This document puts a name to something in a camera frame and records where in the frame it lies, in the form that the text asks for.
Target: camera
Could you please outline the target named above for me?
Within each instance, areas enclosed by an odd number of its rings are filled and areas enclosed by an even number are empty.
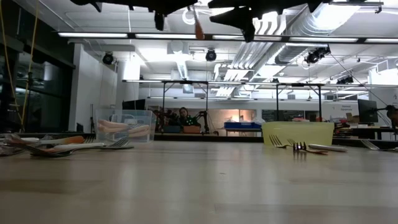
[[[206,54],[206,61],[214,62],[217,58],[217,54],[214,49],[209,49]]]

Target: window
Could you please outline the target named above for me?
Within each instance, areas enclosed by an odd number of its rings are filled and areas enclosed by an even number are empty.
[[[59,132],[68,129],[72,70],[59,68],[34,58],[29,76],[30,54],[19,54],[16,72],[16,100],[22,114],[25,105],[25,131]]]

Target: fork handle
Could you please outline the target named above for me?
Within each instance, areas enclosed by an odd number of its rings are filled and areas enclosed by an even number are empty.
[[[91,147],[101,147],[103,143],[89,143],[89,144],[67,144],[61,146],[55,146],[53,149],[86,149]]]
[[[343,147],[337,147],[337,146],[322,146],[318,144],[309,144],[308,145],[312,149],[321,149],[321,150],[326,150],[326,151],[334,151],[334,152],[346,152],[347,149]]]

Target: woman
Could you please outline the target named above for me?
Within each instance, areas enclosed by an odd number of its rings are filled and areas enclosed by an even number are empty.
[[[181,107],[179,112],[180,112],[180,123],[182,126],[191,126],[191,125],[200,126],[196,118],[192,118],[185,107]]]

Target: wall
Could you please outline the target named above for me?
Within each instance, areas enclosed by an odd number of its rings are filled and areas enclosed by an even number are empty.
[[[116,103],[117,75],[114,71],[84,51],[81,44],[76,44],[73,63],[72,92],[70,102],[69,130],[76,130],[76,123],[90,132],[90,105],[95,110],[110,108]]]

